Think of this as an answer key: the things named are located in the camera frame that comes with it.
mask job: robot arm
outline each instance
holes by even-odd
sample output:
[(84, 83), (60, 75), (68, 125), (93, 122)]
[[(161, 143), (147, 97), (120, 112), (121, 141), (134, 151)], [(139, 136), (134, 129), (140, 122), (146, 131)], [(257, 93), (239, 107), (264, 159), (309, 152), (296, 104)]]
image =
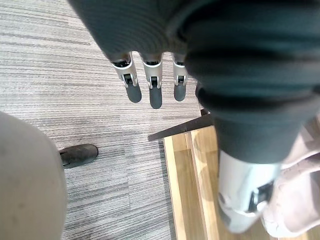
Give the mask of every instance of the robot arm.
[(198, 80), (196, 96), (214, 117), (220, 215), (230, 231), (247, 230), (268, 205), (302, 124), (319, 109), (320, 3), (69, 2), (133, 102), (141, 92), (135, 69), (126, 68), (131, 51), (145, 63), (154, 108), (161, 106), (161, 54), (185, 56), (176, 62)]

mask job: wooden surface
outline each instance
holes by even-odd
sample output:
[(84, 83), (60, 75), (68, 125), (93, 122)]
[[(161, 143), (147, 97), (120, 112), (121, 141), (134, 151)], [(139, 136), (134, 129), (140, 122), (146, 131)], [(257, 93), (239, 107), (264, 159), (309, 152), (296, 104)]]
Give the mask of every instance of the wooden surface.
[(187, 134), (164, 139), (168, 178), (170, 183), (174, 225), (178, 240), (204, 239), (191, 149)]
[[(213, 126), (166, 137), (163, 142), (178, 240), (277, 239), (268, 235), (261, 221), (243, 234), (228, 232), (221, 221), (218, 215), (218, 148)], [(319, 233), (320, 228), (315, 227), (299, 237), (281, 239), (318, 240)]]

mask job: gray pant leg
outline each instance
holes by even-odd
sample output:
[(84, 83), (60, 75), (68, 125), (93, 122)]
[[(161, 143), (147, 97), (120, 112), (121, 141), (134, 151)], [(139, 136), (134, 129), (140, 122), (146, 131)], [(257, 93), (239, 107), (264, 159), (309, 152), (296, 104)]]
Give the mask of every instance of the gray pant leg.
[(36, 127), (0, 112), (0, 238), (59, 240), (66, 206), (55, 145)]

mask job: silver metal joint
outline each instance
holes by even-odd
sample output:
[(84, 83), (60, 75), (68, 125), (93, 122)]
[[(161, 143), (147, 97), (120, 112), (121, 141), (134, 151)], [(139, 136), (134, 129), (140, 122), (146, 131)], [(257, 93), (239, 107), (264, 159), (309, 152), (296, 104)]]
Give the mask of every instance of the silver metal joint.
[(152, 89), (156, 85), (156, 88), (160, 89), (162, 85), (162, 56), (159, 61), (152, 62), (153, 64), (145, 59), (142, 61), (149, 88)]
[(177, 62), (175, 59), (175, 55), (172, 54), (173, 61), (173, 78), (174, 85), (178, 86), (179, 83), (182, 83), (183, 86), (187, 84), (188, 81), (188, 72), (186, 66), (182, 62)]
[(138, 84), (137, 78), (137, 71), (135, 67), (134, 60), (132, 58), (132, 53), (129, 52), (129, 62), (124, 62), (124, 66), (119, 66), (119, 64), (115, 62), (111, 62), (116, 73), (118, 74), (119, 78), (122, 80), (123, 85), (127, 88), (129, 83), (135, 87)]

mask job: gray carpet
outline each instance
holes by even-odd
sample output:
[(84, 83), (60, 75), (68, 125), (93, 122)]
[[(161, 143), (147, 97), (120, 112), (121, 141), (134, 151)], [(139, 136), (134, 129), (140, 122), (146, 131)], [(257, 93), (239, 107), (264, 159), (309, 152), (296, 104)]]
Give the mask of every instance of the gray carpet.
[(163, 144), (147, 136), (200, 116), (195, 81), (176, 102), (166, 53), (163, 105), (152, 109), (134, 52), (142, 101), (131, 103), (64, 0), (1, 0), (0, 29), (0, 110), (37, 126), (59, 149), (99, 147), (95, 162), (65, 171), (62, 239), (175, 239)]

